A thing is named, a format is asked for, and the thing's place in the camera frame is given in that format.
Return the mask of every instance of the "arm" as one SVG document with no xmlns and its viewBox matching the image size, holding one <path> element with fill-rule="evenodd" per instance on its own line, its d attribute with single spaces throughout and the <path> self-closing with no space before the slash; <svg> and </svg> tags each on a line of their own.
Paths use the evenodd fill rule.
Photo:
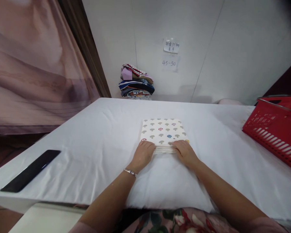
<svg viewBox="0 0 291 233">
<path fill-rule="evenodd" d="M 155 145 L 148 141 L 139 143 L 133 160 L 126 167 L 138 174 L 150 161 Z M 128 172 L 121 174 L 94 200 L 79 222 L 85 223 L 97 232 L 111 232 L 136 178 Z"/>
<path fill-rule="evenodd" d="M 200 161 L 188 142 L 180 140 L 175 141 L 173 145 L 177 147 L 175 150 L 180 161 L 194 171 L 222 216 L 237 230 L 244 230 L 249 222 L 258 217 L 267 217 L 244 195 Z"/>
</svg>

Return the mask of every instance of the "person's left hand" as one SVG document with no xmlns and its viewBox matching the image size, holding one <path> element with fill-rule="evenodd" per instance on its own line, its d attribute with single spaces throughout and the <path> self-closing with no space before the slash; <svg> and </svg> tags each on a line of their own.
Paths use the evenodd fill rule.
<svg viewBox="0 0 291 233">
<path fill-rule="evenodd" d="M 128 170 L 138 174 L 151 161 L 156 146 L 152 142 L 141 141 L 136 149 L 133 160 L 127 166 Z"/>
</svg>

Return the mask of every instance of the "white tablecloth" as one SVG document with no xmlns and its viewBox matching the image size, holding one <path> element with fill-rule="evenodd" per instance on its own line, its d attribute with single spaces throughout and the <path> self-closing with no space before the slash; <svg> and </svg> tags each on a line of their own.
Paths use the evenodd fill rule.
<svg viewBox="0 0 291 233">
<path fill-rule="evenodd" d="M 21 213 L 38 201 L 89 205 L 132 159 L 143 119 L 177 118 L 204 163 L 270 217 L 291 219 L 291 168 L 241 131 L 253 108 L 100 98 L 0 168 L 1 189 L 44 151 L 62 151 L 21 192 L 0 192 L 0 205 Z M 153 157 L 127 206 L 213 210 L 175 154 Z"/>
</svg>

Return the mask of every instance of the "silver bracelet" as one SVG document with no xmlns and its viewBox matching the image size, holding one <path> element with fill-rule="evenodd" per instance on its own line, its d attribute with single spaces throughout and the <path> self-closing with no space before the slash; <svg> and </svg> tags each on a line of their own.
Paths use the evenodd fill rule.
<svg viewBox="0 0 291 233">
<path fill-rule="evenodd" d="M 128 172 L 129 174 L 132 174 L 134 177 L 137 177 L 137 174 L 134 173 L 134 172 L 131 171 L 131 170 L 128 170 L 128 169 L 125 168 L 124 171 Z"/>
</svg>

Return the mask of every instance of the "wall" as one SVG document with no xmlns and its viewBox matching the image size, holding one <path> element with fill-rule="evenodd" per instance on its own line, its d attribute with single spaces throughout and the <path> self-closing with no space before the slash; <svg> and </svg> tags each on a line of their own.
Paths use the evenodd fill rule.
<svg viewBox="0 0 291 233">
<path fill-rule="evenodd" d="M 83 0 L 112 97 L 131 63 L 153 99 L 254 104 L 291 65 L 291 15 L 275 0 Z M 179 72 L 162 71 L 163 38 L 180 41 Z"/>
</svg>

